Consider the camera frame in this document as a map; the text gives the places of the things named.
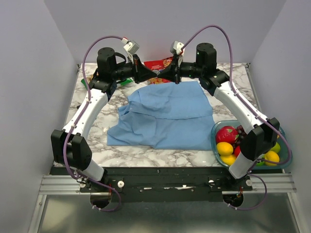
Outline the light blue shirt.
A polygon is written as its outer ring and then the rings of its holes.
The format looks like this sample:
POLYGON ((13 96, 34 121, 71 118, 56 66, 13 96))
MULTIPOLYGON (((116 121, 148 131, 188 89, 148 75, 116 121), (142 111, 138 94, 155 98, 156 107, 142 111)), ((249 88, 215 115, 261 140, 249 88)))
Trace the light blue shirt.
POLYGON ((142 87, 118 113, 107 131, 109 146, 211 150, 213 109, 197 81, 142 87))

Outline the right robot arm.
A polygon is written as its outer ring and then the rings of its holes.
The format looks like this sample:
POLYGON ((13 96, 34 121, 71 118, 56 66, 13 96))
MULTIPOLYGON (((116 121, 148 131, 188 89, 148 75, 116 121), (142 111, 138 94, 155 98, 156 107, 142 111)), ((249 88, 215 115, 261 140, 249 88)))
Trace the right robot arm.
POLYGON ((176 84, 183 77, 198 79, 200 85, 222 102, 240 122, 246 137, 240 144, 238 158, 228 169, 230 174, 223 179, 227 189, 235 190, 257 159, 276 144, 280 123, 276 118, 268 119, 254 106, 247 108, 249 102, 246 98, 238 98, 230 86, 229 76, 217 68, 217 52, 212 44, 197 45, 194 63, 183 61, 183 46, 178 41, 172 43, 170 52, 173 59, 158 77, 176 84))

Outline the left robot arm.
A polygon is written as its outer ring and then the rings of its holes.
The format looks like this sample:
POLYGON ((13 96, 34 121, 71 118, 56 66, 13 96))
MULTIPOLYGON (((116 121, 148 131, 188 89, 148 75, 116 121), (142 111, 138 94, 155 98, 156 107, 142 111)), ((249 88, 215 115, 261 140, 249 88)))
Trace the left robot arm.
POLYGON ((97 69, 88 85, 90 92, 68 124, 51 134, 54 161, 89 177, 96 191, 104 191, 108 180, 103 177, 104 168, 92 160, 92 151, 86 141, 88 133, 118 83, 128 78, 141 83, 154 77, 156 73, 147 68, 136 54, 125 57, 109 47, 100 49, 97 69))

